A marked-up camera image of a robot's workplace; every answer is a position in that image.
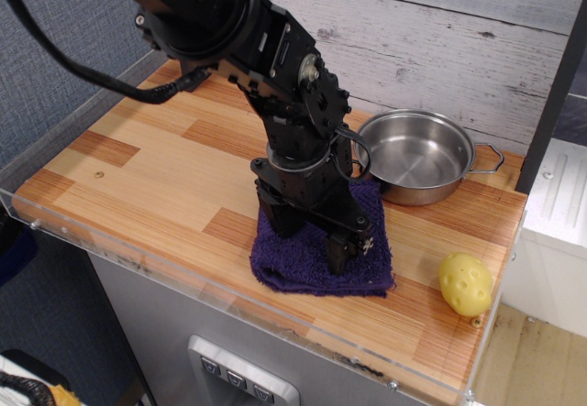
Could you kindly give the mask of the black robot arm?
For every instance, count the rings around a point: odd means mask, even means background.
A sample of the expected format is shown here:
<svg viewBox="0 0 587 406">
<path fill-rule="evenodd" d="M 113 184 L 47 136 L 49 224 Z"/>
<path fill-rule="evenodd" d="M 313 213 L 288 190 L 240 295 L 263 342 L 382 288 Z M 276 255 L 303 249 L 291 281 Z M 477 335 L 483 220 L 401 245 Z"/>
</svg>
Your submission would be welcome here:
<svg viewBox="0 0 587 406">
<path fill-rule="evenodd" d="M 348 93 L 313 37 L 270 0 L 134 0 L 151 44 L 234 83 L 263 122 L 267 155 L 252 162 L 260 208 L 281 237 L 305 223 L 327 235 L 330 270 L 371 247 L 371 222 L 351 196 Z"/>
</svg>

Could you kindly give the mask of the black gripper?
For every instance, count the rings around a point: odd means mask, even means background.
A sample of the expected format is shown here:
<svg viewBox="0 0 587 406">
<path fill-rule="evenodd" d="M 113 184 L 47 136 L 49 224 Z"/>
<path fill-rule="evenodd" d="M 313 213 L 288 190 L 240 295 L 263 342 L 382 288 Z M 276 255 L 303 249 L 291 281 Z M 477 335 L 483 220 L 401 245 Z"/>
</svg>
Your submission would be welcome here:
<svg viewBox="0 0 587 406">
<path fill-rule="evenodd" d="M 306 223 L 327 234 L 327 263 L 342 274 L 358 254 L 372 248 L 371 220 L 350 192 L 356 161 L 349 148 L 331 149 L 309 164 L 296 165 L 272 153 L 250 163 L 260 210 L 274 233 L 294 236 Z"/>
</svg>

